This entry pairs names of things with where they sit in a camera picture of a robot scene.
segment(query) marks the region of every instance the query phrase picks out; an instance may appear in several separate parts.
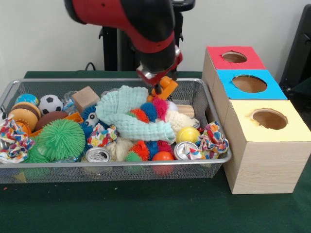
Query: yellow ball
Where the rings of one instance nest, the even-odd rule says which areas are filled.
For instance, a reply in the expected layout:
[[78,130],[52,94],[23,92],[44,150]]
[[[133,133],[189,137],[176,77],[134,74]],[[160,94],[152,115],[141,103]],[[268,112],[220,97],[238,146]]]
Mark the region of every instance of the yellow ball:
[[176,142],[192,142],[195,143],[198,141],[198,137],[200,136],[200,132],[194,127],[185,127],[182,128],[178,134]]

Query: green table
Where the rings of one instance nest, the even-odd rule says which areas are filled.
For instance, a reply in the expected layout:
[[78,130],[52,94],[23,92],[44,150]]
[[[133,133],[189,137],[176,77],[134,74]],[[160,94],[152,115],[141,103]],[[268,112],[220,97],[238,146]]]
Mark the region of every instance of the green table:
[[[28,72],[26,78],[103,77],[111,72]],[[128,77],[133,73],[114,73]],[[179,73],[200,77],[200,73]],[[232,195],[213,179],[0,185],[0,232],[311,231],[311,162],[293,194]]]

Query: cable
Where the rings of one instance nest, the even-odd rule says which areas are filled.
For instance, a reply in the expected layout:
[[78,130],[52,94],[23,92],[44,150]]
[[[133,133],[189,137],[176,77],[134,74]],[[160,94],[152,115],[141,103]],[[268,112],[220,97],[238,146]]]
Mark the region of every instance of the cable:
[[93,67],[93,70],[96,70],[96,68],[95,68],[95,66],[94,66],[94,64],[93,64],[92,62],[89,62],[89,63],[86,65],[85,70],[87,70],[88,67],[89,67],[90,65]]

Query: metal basket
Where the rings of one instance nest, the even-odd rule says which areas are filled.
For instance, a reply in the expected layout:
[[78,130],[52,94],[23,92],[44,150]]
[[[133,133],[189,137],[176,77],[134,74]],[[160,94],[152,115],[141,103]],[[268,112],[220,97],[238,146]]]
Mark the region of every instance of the metal basket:
[[[176,104],[192,105],[201,127],[207,125],[205,111],[219,122],[212,97],[200,79],[178,79],[173,92]],[[46,94],[63,97],[65,93],[90,86],[98,95],[122,85],[146,86],[139,79],[23,79],[11,82],[0,98],[0,106],[6,112],[16,98],[31,93],[38,98]],[[152,179],[212,178],[222,163],[231,158],[231,151],[215,160],[148,161],[109,163],[48,163],[48,164],[0,164],[0,183],[48,183],[86,182]]]

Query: wooden shape sorter box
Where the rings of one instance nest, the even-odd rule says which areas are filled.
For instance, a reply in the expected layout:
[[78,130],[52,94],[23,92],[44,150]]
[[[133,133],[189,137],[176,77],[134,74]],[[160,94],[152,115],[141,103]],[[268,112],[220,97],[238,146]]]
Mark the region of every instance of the wooden shape sorter box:
[[229,99],[287,99],[251,47],[207,47],[202,79],[210,89],[222,126]]
[[224,164],[233,194],[292,193],[311,152],[311,132],[289,100],[230,100]]

